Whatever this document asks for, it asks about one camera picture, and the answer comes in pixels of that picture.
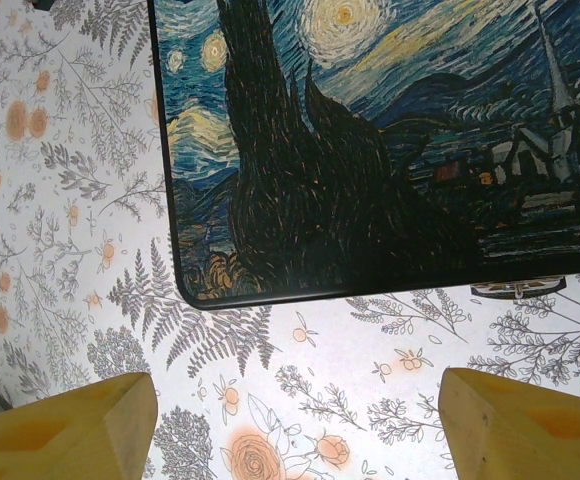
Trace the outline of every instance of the church steeple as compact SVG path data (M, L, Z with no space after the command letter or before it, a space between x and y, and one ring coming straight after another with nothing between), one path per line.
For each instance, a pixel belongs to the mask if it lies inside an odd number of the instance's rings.
M557 60L554 45L552 44L550 35L541 19L541 14L539 13L536 1L533 3L531 9L537 18L537 23L539 24L543 48L546 52L548 67L550 69L550 78L552 81L552 109L554 112L559 112L565 107L574 105L575 102L568 90L568 85L566 84L565 77L561 71L561 67L559 66L559 61Z

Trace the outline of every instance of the floral wallpaper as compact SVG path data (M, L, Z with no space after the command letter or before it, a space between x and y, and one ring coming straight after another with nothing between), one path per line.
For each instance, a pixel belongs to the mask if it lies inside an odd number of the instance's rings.
M144 478L456 478L436 401L470 367L580 395L580 275L200 312L174 285L146 5L0 0L0 392L150 372Z

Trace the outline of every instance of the painting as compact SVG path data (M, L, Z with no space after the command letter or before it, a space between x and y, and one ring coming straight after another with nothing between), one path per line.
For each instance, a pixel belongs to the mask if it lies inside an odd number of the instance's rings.
M153 0L196 306L580 271L580 0Z

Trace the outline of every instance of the white floral surface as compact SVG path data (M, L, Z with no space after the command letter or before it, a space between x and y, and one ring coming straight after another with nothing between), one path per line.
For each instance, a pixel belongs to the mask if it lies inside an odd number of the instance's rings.
M0 0L0 392L147 371L145 478L456 478L436 399L472 367L580 395L580 276L203 313L173 284L146 5Z

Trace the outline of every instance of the table surface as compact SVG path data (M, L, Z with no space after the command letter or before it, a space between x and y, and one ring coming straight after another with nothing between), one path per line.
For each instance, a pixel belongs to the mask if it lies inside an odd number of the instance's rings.
M0 0L9 402L147 371L160 419L145 478L414 480L456 478L436 409L446 367L580 395L580 276L519 302L459 287L188 307L173 283L155 84L140 40L146 6L103 3L64 0L51 16ZM93 26L95 17L110 21ZM135 20L129 38L114 28Z

